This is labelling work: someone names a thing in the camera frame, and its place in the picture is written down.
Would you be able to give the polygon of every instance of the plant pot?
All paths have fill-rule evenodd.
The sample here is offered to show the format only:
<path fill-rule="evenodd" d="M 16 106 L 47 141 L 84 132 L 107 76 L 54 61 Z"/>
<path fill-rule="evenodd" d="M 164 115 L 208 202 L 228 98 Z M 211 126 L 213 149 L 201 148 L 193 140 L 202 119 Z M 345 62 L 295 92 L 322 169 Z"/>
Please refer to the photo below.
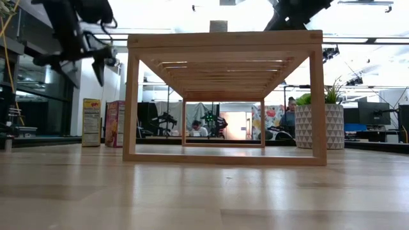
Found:
<path fill-rule="evenodd" d="M 327 123 L 327 149 L 344 148 L 344 107 L 325 104 Z M 313 118 L 311 105 L 300 105 L 295 109 L 295 142 L 299 148 L 313 148 Z"/>

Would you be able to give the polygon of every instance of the yellow cable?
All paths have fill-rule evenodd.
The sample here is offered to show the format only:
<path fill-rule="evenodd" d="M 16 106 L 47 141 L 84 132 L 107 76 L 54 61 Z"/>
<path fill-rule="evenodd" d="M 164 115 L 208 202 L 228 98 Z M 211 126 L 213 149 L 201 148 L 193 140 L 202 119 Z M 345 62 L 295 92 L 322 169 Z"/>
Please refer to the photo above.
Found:
<path fill-rule="evenodd" d="M 15 10 L 17 9 L 17 7 L 19 6 L 19 3 L 20 3 L 20 0 L 17 0 L 17 2 L 15 3 L 14 9 L 13 9 L 14 12 L 15 12 Z M 0 32 L 0 37 L 2 37 L 2 35 L 3 35 L 4 32 L 6 31 L 6 28 L 7 28 L 8 24 L 10 23 L 12 17 L 13 17 L 13 15 L 10 15 L 10 16 L 8 17 L 8 19 L 7 19 L 5 25 L 1 24 L 1 27 L 2 27 L 3 30 Z"/>
<path fill-rule="evenodd" d="M 17 9 L 18 5 L 19 5 L 20 0 L 17 0 L 16 5 L 14 6 L 14 11 Z M 8 26 L 8 23 L 10 22 L 10 19 L 13 17 L 13 15 L 10 15 L 6 21 L 6 24 L 4 24 L 3 22 L 3 18 L 0 17 L 1 19 L 1 27 L 2 27 L 2 31 L 0 33 L 0 37 L 2 37 L 2 35 L 4 35 L 4 32 L 6 31 L 6 28 Z M 13 77 L 12 77 L 12 70 L 10 68 L 10 61 L 8 59 L 8 51 L 7 51 L 7 42 L 6 42 L 6 36 L 3 36 L 3 42 L 4 42 L 4 52 L 6 54 L 6 64 L 7 64 L 7 69 L 8 69 L 8 76 L 10 78 L 10 84 L 12 85 L 12 91 L 13 94 L 15 94 L 15 89 L 14 89 L 14 83 L 13 83 Z M 23 119 L 21 118 L 21 113 L 20 113 L 20 107 L 19 107 L 19 103 L 17 103 L 17 101 L 15 101 L 15 106 L 18 109 L 19 112 L 19 118 L 21 121 L 21 124 L 23 126 L 25 126 Z"/>
<path fill-rule="evenodd" d="M 408 144 L 408 132 L 406 131 L 405 127 L 402 125 L 403 130 L 405 131 L 406 134 L 406 143 Z"/>

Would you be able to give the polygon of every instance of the person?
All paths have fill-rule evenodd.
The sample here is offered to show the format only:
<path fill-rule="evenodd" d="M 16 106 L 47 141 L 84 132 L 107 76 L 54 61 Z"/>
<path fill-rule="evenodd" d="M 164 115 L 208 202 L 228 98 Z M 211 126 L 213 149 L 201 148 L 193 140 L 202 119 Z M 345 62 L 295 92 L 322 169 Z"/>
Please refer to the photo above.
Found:
<path fill-rule="evenodd" d="M 288 99 L 288 110 L 280 120 L 280 126 L 287 128 L 291 136 L 295 136 L 295 107 L 297 103 L 293 97 Z"/>
<path fill-rule="evenodd" d="M 202 122 L 196 120 L 192 123 L 192 131 L 190 136 L 195 137 L 195 133 L 198 133 L 200 137 L 207 137 L 208 135 L 207 129 L 202 127 Z"/>

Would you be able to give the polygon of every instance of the cardboard box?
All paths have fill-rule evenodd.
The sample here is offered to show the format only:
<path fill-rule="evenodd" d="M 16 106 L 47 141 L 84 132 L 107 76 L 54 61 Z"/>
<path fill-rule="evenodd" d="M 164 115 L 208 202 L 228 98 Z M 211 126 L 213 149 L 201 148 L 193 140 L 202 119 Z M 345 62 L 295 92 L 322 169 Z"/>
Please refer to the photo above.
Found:
<path fill-rule="evenodd" d="M 105 121 L 105 145 L 114 148 L 123 146 L 123 129 L 125 122 L 125 101 L 107 104 L 107 120 Z"/>
<path fill-rule="evenodd" d="M 82 147 L 101 145 L 101 101 L 84 99 L 82 102 Z"/>

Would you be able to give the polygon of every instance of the wooden slat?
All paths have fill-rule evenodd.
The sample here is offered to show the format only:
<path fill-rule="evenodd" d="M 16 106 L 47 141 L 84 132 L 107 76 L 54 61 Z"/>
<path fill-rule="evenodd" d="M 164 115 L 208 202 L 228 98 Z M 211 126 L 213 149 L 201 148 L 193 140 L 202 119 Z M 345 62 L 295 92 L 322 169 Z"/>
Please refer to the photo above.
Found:
<path fill-rule="evenodd" d="M 209 79 L 235 79 L 235 78 L 252 78 L 252 79 L 264 79 L 270 77 L 271 72 L 266 71 L 239 71 L 239 72 L 198 72 L 198 73 L 178 73 L 174 74 L 174 78 L 200 78 L 206 77 Z"/>
<path fill-rule="evenodd" d="M 280 61 L 219 61 L 219 62 L 186 62 L 186 63 L 162 63 L 164 68 L 186 66 L 189 68 L 217 68 L 217 67 L 265 67 L 277 66 L 281 64 Z"/>
<path fill-rule="evenodd" d="M 173 162 L 222 165 L 326 165 L 326 163 L 316 157 L 228 157 L 210 155 L 136 154 L 130 155 L 128 160 L 136 162 Z"/>
<path fill-rule="evenodd" d="M 206 78 L 192 78 L 192 79 L 176 79 L 183 86 L 188 86 L 191 84 L 197 84 L 198 81 L 201 84 L 237 84 L 249 86 L 249 84 L 267 84 L 270 79 L 206 79 Z"/>
<path fill-rule="evenodd" d="M 259 92 L 228 92 L 226 91 L 186 91 L 184 97 L 188 102 L 259 102 Z"/>
<path fill-rule="evenodd" d="M 207 57 L 203 57 L 203 56 L 189 56 L 189 59 L 186 59 L 186 57 L 166 57 L 165 56 L 152 56 L 152 57 L 148 57 L 152 60 L 155 60 L 158 63 L 174 63 L 174 62 L 195 62 L 195 63 L 209 63 L 209 62 L 233 62 L 233 61 L 282 61 L 283 58 L 282 56 L 279 57 L 275 57 L 275 56 L 261 56 L 261 57 L 218 57 L 217 55 L 213 55 L 213 56 L 207 56 Z"/>
<path fill-rule="evenodd" d="M 160 66 L 156 65 L 155 63 L 152 63 L 148 59 L 141 59 L 141 61 L 149 69 L 151 69 L 153 73 L 158 75 L 168 86 L 170 86 L 173 90 L 175 90 L 179 95 L 183 94 L 183 92 L 181 90 L 181 87 L 175 81 L 173 81 L 173 78 L 170 75 L 170 73 L 168 73 L 166 70 L 164 70 Z"/>
<path fill-rule="evenodd" d="M 185 147 L 206 147 L 206 148 L 264 148 L 262 144 L 201 144 L 186 143 Z"/>
<path fill-rule="evenodd" d="M 218 87 L 218 88 L 213 88 L 213 87 L 189 87 L 185 88 L 184 92 L 193 92 L 193 91 L 198 91 L 198 92 L 206 92 L 206 91 L 215 91 L 215 90 L 223 90 L 224 93 L 237 93 L 240 95 L 241 93 L 248 93 L 248 92 L 254 92 L 259 95 L 259 92 L 264 90 L 265 87 L 251 87 L 251 88 L 231 88 L 231 89 L 226 89 L 226 86 L 224 87 Z"/>
<path fill-rule="evenodd" d="M 271 82 L 265 88 L 263 95 L 266 97 L 271 93 L 279 84 L 284 82 L 284 80 L 298 67 L 300 66 L 308 56 L 299 56 L 293 59 L 287 66 L 283 68 L 282 71 L 277 72 L 274 77 L 272 77 Z"/>
<path fill-rule="evenodd" d="M 279 66 L 255 66 L 255 67 L 239 67 L 239 66 L 225 66 L 225 67 L 187 67 L 187 68 L 166 68 L 171 73 L 184 73 L 184 72 L 226 72 L 231 70 L 236 71 L 271 71 L 278 70 Z"/>
<path fill-rule="evenodd" d="M 203 58 L 243 58 L 251 57 L 288 57 L 297 56 L 305 50 L 309 50 L 310 45 L 230 45 L 230 46 L 213 46 L 213 47 L 159 47 L 159 48 L 139 48 L 138 53 L 144 58 L 162 59 L 177 58 L 180 54 L 184 57 L 200 55 Z"/>
<path fill-rule="evenodd" d="M 128 48 L 229 45 L 321 44 L 322 31 L 263 31 L 191 34 L 131 34 Z"/>

